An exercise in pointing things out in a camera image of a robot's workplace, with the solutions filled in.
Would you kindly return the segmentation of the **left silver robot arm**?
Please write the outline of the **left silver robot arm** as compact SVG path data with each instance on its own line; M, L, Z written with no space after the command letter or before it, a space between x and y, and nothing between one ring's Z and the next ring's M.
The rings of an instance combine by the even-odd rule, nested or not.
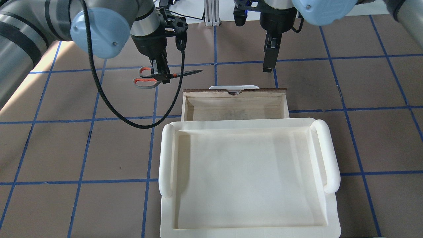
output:
M2 0L1 107L56 41L110 59L132 38L153 75L168 74L165 17L152 0Z

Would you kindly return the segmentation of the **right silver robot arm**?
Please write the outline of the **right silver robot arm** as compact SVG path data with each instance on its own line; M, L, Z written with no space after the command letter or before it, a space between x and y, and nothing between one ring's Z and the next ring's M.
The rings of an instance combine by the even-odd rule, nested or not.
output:
M302 20L318 26L332 24L343 18L355 5L367 4L368 0L262 0L259 3L260 25L266 30L263 71L271 72L281 48L281 37L287 31L300 31L293 27L297 14ZM422 46L422 1L385 0L391 16L400 23L414 40Z

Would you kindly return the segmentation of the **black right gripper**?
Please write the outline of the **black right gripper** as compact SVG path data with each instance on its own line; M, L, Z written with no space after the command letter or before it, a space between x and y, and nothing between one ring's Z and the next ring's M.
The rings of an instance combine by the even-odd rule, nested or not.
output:
M263 50L263 72L271 73L276 67L281 48L282 34L293 27L297 12L297 9L275 10L270 13L261 12L259 19L260 26L266 30L266 40ZM271 43L273 39L276 39L274 48L272 48Z

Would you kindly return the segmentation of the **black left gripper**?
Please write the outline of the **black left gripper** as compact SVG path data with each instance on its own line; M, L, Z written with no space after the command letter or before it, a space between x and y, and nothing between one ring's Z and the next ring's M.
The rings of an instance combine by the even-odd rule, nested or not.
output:
M167 38L163 34L154 32L148 36L135 36L131 38L139 53L147 56L150 61L151 76L162 83L170 83L170 69L167 61Z

